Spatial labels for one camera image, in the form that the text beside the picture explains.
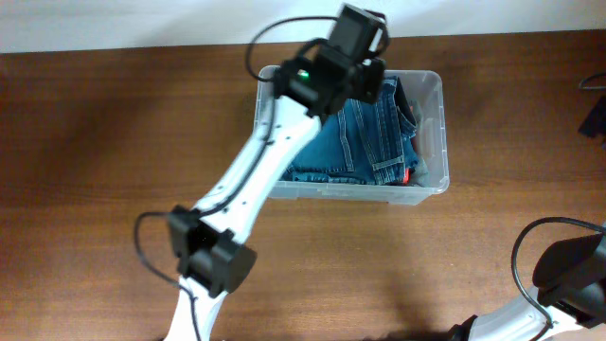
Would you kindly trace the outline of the dark blue jeans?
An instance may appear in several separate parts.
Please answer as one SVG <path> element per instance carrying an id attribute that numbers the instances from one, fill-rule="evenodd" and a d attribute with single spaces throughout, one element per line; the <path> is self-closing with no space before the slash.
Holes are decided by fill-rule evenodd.
<path id="1" fill-rule="evenodd" d="M 320 133 L 299 152 L 281 179 L 290 182 L 405 186 L 396 76 L 383 80 L 379 99 L 355 99 L 330 116 Z"/>

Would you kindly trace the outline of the clear plastic storage bin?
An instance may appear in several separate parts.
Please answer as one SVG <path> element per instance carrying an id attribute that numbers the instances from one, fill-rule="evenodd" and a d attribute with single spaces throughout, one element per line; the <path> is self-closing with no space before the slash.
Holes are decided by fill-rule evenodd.
<path id="1" fill-rule="evenodd" d="M 387 70 L 385 75 L 398 77 L 404 94 L 413 101 L 418 129 L 412 144 L 427 166 L 427 174 L 421 179 L 421 184 L 372 186 L 278 181 L 269 193 L 270 198 L 371 201 L 416 206 L 447 190 L 450 174 L 441 77 L 431 70 Z"/>

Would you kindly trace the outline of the light blue jeans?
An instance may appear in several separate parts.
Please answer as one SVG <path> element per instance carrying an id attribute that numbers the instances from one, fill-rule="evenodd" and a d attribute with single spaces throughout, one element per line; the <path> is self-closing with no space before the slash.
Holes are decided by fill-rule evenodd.
<path id="1" fill-rule="evenodd" d="M 426 162 L 420 158 L 417 165 L 409 171 L 408 186 L 428 187 L 430 172 Z"/>

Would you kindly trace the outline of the black garment with red stripe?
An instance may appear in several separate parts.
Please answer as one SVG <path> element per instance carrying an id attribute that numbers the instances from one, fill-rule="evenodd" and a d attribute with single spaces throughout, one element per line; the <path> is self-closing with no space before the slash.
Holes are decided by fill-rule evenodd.
<path id="1" fill-rule="evenodd" d="M 412 139 L 416 136 L 417 121 L 413 115 L 411 105 L 404 93 L 401 79 L 396 77 L 394 102 L 399 116 L 400 131 L 402 137 L 402 148 L 404 156 L 404 176 L 402 182 L 405 185 L 412 184 L 412 176 L 419 163 L 418 155 L 413 147 Z"/>

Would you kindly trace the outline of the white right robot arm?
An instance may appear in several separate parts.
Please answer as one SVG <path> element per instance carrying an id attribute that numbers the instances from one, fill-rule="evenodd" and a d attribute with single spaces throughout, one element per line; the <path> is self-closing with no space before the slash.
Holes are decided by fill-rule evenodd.
<path id="1" fill-rule="evenodd" d="M 526 288 L 518 256 L 525 237 L 547 224 L 590 230 L 587 236 L 551 244 L 539 258 Z M 473 315 L 447 333 L 449 340 L 547 340 L 592 329 L 605 322 L 605 226 L 568 217 L 544 217 L 520 232 L 510 254 L 510 271 L 520 295 L 500 309 Z"/>

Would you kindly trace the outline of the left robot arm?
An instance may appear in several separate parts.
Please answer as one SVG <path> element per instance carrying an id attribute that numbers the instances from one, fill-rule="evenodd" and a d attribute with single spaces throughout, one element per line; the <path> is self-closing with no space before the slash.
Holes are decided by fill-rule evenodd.
<path id="1" fill-rule="evenodd" d="M 166 215 L 180 290 L 167 338 L 209 338 L 225 297 L 257 260 L 246 246 L 281 174 L 348 99 L 377 100 L 390 39 L 383 14 L 352 5 L 327 38 L 302 45 L 271 77 L 269 102 L 227 172 L 194 207 Z"/>

